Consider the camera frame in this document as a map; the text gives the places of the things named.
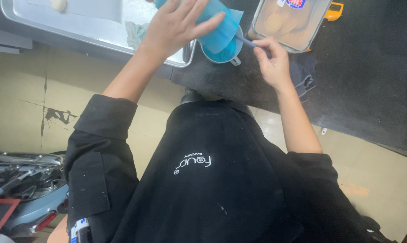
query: tile floor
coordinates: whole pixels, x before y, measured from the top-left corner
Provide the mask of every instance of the tile floor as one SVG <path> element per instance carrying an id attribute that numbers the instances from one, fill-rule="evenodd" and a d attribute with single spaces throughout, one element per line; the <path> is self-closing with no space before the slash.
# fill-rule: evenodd
<path id="1" fill-rule="evenodd" d="M 122 67 L 35 43 L 20 55 L 0 53 L 0 151 L 66 149 L 73 125 L 95 93 Z M 143 93 L 129 130 L 138 177 L 178 105 L 184 87 L 158 77 Z M 251 107 L 265 137 L 287 151 L 280 116 Z M 357 210 L 374 218 L 391 240 L 407 233 L 407 158 L 336 131 L 321 135 L 324 152 L 339 173 L 339 185 Z"/>

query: blue icing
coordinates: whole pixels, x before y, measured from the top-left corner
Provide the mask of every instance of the blue icing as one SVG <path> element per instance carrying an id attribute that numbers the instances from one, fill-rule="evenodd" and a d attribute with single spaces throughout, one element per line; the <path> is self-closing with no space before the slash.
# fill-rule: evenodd
<path id="1" fill-rule="evenodd" d="M 231 40 L 227 47 L 225 47 L 221 52 L 214 54 L 210 52 L 206 46 L 202 45 L 203 52 L 208 58 L 216 62 L 227 62 L 234 58 L 236 50 L 236 41 L 235 39 Z"/>

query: white cloth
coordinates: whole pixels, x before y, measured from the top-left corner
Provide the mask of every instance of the white cloth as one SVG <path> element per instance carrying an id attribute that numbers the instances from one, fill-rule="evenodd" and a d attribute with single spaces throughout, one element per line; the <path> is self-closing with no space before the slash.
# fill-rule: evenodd
<path id="1" fill-rule="evenodd" d="M 125 30 L 127 31 L 127 44 L 129 47 L 137 49 L 146 35 L 149 24 L 136 25 L 133 22 L 125 22 Z"/>

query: clear plastic container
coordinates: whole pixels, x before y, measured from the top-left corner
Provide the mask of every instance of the clear plastic container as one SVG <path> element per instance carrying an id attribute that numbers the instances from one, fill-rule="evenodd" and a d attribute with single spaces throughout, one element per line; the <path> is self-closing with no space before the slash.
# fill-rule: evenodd
<path id="1" fill-rule="evenodd" d="M 305 52 L 319 29 L 332 0 L 304 0 L 302 9 L 293 9 L 277 0 L 260 0 L 247 35 L 252 40 L 272 36 L 288 52 Z"/>

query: black countertop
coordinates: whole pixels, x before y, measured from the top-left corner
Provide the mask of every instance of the black countertop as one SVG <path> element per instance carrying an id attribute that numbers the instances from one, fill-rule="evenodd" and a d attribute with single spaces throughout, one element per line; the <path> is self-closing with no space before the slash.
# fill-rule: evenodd
<path id="1" fill-rule="evenodd" d="M 222 0 L 244 11 L 246 34 L 259 0 Z M 312 44 L 317 87 L 304 109 L 311 122 L 407 156 L 407 0 L 351 0 L 343 16 L 321 25 Z M 173 83 L 279 113 L 276 94 L 251 48 L 242 64 L 213 64 L 196 46 L 193 62 L 174 69 Z"/>

